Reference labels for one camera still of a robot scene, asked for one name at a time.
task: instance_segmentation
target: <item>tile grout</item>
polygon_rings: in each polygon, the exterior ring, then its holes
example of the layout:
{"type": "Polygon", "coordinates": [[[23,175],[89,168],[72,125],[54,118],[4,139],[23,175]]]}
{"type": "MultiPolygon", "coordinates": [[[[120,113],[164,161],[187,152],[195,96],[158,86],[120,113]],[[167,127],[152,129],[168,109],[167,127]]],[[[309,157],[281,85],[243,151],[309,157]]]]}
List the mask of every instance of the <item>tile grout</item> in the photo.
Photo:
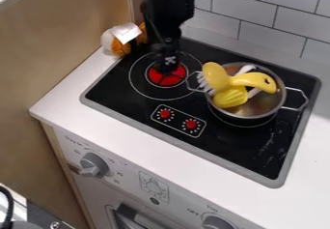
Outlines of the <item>tile grout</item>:
{"type": "Polygon", "coordinates": [[[302,50],[301,50],[300,58],[302,58],[302,56],[303,56],[303,54],[304,54],[304,52],[305,52],[305,48],[306,48],[306,44],[307,44],[307,40],[308,40],[308,38],[305,39],[305,42],[304,42],[303,48],[302,48],[302,50]]]}
{"type": "Polygon", "coordinates": [[[211,0],[210,11],[213,11],[213,0],[211,0]]]}
{"type": "Polygon", "coordinates": [[[271,29],[271,30],[274,30],[274,31],[279,31],[279,32],[288,33],[288,34],[291,34],[291,35],[293,35],[293,36],[301,37],[301,38],[304,38],[304,39],[308,38],[308,39],[310,39],[310,40],[314,40],[314,41],[317,41],[317,42],[330,44],[330,42],[326,42],[326,41],[322,41],[322,40],[318,40],[318,39],[314,39],[314,38],[306,37],[306,36],[299,35],[299,34],[296,34],[296,33],[288,32],[288,31],[284,31],[284,30],[281,30],[281,29],[278,29],[278,28],[272,28],[272,27],[270,27],[270,26],[266,26],[266,25],[258,24],[258,23],[256,23],[256,22],[251,22],[251,21],[248,21],[248,20],[245,20],[245,19],[241,19],[241,18],[238,18],[238,17],[228,16],[228,15],[225,15],[225,14],[219,14],[219,13],[217,13],[217,12],[210,12],[210,11],[203,10],[203,9],[198,9],[198,10],[201,10],[201,11],[204,11],[204,12],[208,12],[208,13],[210,13],[210,14],[217,14],[217,15],[221,15],[221,16],[224,16],[224,17],[227,17],[227,18],[236,19],[236,20],[239,20],[239,21],[242,21],[242,22],[247,22],[247,23],[250,23],[250,24],[255,24],[255,25],[258,25],[258,26],[260,26],[260,27],[264,27],[264,28],[271,29]]]}
{"type": "Polygon", "coordinates": [[[239,40],[240,37],[240,30],[242,28],[242,20],[239,21],[238,23],[238,32],[237,32],[237,39],[239,40]]]}
{"type": "Polygon", "coordinates": [[[317,9],[318,9],[318,6],[319,6],[319,3],[320,3],[320,0],[317,0],[317,3],[316,3],[316,10],[314,11],[315,14],[316,14],[316,12],[317,12],[317,9]]]}
{"type": "Polygon", "coordinates": [[[277,13],[279,12],[279,8],[280,8],[280,6],[277,6],[277,8],[276,8],[276,12],[275,12],[275,15],[274,15],[273,25],[271,26],[272,28],[275,27],[275,22],[276,22],[276,18],[277,18],[277,13]]]}
{"type": "Polygon", "coordinates": [[[327,16],[327,15],[316,14],[316,13],[313,13],[313,12],[308,12],[308,11],[304,11],[304,10],[300,10],[300,9],[295,9],[295,8],[291,8],[291,7],[287,7],[287,6],[283,6],[283,5],[279,5],[279,4],[275,4],[275,3],[271,3],[271,2],[265,2],[265,1],[262,1],[262,0],[252,0],[252,1],[258,1],[258,2],[268,4],[268,5],[272,5],[272,6],[277,6],[277,7],[282,7],[282,8],[285,8],[285,9],[295,10],[295,11],[305,13],[305,14],[311,14],[311,15],[317,15],[317,16],[321,16],[321,17],[325,17],[325,18],[330,18],[330,16],[327,16]]]}

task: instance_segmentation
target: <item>knob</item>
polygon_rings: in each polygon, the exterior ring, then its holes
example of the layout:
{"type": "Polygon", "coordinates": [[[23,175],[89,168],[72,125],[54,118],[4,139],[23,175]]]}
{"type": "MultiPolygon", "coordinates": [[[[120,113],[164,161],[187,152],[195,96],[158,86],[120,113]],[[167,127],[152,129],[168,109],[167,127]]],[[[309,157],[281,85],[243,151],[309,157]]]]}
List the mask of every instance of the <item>knob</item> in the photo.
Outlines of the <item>knob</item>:
{"type": "Polygon", "coordinates": [[[80,160],[80,164],[83,167],[79,172],[84,177],[96,177],[102,179],[108,172],[108,164],[99,156],[93,153],[87,153],[80,160]]]}
{"type": "Polygon", "coordinates": [[[208,216],[203,222],[203,229],[234,229],[234,227],[224,219],[216,216],[208,216]]]}

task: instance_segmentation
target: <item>toy stove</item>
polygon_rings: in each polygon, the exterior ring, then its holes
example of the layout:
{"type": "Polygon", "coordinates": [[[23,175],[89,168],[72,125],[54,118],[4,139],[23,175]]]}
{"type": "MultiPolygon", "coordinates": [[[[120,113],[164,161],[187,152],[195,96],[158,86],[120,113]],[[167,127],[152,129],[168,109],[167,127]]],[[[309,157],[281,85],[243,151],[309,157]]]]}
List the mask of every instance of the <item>toy stove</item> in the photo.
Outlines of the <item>toy stove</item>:
{"type": "MultiPolygon", "coordinates": [[[[147,46],[124,57],[83,95],[82,102],[185,151],[269,187],[284,184],[320,88],[307,74],[253,60],[219,48],[181,40],[181,64],[166,75],[147,46]],[[208,61],[255,63],[277,73],[289,87],[304,91],[303,112],[280,110],[266,125],[239,128],[220,121],[206,96],[187,89],[185,78],[208,61]]],[[[286,105],[299,97],[289,91],[286,105]]]]}

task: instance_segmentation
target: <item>oven door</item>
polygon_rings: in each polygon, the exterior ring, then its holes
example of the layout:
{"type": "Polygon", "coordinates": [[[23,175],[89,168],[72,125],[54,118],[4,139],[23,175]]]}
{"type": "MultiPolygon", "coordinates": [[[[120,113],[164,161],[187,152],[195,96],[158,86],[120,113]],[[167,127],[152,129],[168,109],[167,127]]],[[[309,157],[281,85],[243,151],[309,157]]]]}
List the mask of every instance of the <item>oven door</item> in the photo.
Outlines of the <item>oven door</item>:
{"type": "Polygon", "coordinates": [[[170,229],[157,221],[139,214],[136,210],[121,204],[117,210],[111,206],[105,207],[111,221],[115,222],[116,229],[170,229]]]}

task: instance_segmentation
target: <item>toy kitchen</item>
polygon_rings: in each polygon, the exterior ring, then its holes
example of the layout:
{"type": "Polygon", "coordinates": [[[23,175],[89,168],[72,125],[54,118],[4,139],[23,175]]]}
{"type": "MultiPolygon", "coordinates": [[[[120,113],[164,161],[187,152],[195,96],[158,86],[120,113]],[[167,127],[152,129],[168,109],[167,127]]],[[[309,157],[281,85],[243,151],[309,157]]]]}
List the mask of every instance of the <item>toy kitchen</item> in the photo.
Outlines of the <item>toy kitchen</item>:
{"type": "Polygon", "coordinates": [[[194,1],[145,0],[30,109],[91,228],[328,228],[329,79],[182,37],[194,1]]]}

